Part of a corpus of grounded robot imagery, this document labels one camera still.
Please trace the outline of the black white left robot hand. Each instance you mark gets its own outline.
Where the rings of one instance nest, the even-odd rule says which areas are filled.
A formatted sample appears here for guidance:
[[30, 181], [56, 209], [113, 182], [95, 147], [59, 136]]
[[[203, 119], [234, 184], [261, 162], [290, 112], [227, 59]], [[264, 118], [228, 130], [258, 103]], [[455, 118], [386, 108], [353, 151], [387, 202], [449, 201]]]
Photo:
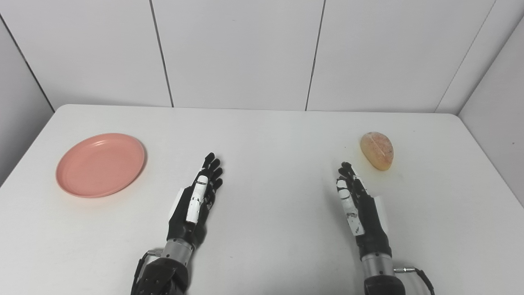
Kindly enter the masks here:
[[183, 240], [199, 247], [207, 234], [206, 223], [223, 184], [221, 161], [209, 153], [193, 183], [184, 188], [168, 223], [167, 240]]

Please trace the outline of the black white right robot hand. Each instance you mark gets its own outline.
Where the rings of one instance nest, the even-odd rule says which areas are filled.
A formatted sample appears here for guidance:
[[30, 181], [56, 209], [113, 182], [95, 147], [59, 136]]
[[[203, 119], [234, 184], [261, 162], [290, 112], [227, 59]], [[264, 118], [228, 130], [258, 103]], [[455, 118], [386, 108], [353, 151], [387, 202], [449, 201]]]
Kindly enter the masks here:
[[359, 247], [359, 255], [382, 253], [392, 256], [388, 236], [382, 228], [375, 199], [365, 189], [352, 165], [342, 162], [338, 169], [337, 192], [346, 220]]

